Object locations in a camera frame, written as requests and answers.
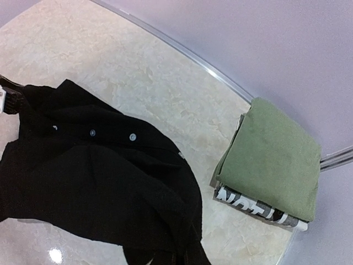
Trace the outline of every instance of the black fabric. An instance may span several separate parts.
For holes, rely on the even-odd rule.
[[[0,220],[122,245],[130,265],[210,264],[199,186],[170,139],[69,80],[13,89],[25,102],[0,162]]]

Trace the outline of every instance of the metal strip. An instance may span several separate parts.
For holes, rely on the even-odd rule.
[[[122,16],[123,18],[129,20],[130,22],[133,22],[140,28],[146,30],[147,32],[151,33],[152,35],[156,36],[172,48],[176,49],[177,51],[181,52],[183,55],[186,57],[190,58],[194,62],[196,62],[198,65],[200,65],[202,68],[204,68],[210,75],[212,75],[215,79],[223,82],[226,84],[232,91],[236,92],[242,99],[244,99],[247,103],[250,104],[252,99],[254,98],[250,93],[248,93],[244,88],[242,88],[239,84],[237,84],[234,80],[226,76],[224,73],[220,72],[217,68],[213,67],[210,63],[208,63],[206,60],[202,59],[199,55],[195,54],[188,48],[186,48],[184,45],[181,43],[177,42],[176,40],[173,40],[163,32],[159,31],[158,29],[152,27],[151,25],[143,22],[142,20],[134,17],[130,13],[118,9],[110,4],[107,4],[103,2],[102,0],[91,0],[94,3],[99,4],[100,6],[107,8],[114,13]]]

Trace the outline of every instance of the tabletop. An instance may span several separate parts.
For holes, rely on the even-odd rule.
[[[205,251],[214,265],[275,265],[291,231],[214,201],[213,170],[249,104],[157,37],[88,0],[43,0],[0,28],[0,74],[57,87],[70,79],[156,126],[182,151],[200,185]],[[18,136],[0,115],[0,155]],[[0,264],[126,264],[122,248],[37,220],[0,223]]]

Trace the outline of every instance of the folded clothes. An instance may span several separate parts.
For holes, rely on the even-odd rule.
[[[284,213],[270,205],[249,197],[223,185],[219,184],[215,189],[214,198],[225,202],[237,209],[241,209],[258,217],[261,217],[269,222],[292,227],[300,231],[308,229],[308,222],[302,221],[291,215]]]
[[[256,98],[214,177],[240,194],[313,221],[320,153],[320,146],[297,123]]]

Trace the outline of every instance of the bright light spot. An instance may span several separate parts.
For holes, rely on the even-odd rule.
[[[54,263],[62,263],[62,253],[57,248],[52,248],[51,250],[49,250],[49,256]]]
[[[207,69],[208,73],[213,76],[214,78],[217,78],[217,74],[215,72],[213,72],[212,70],[210,69]]]

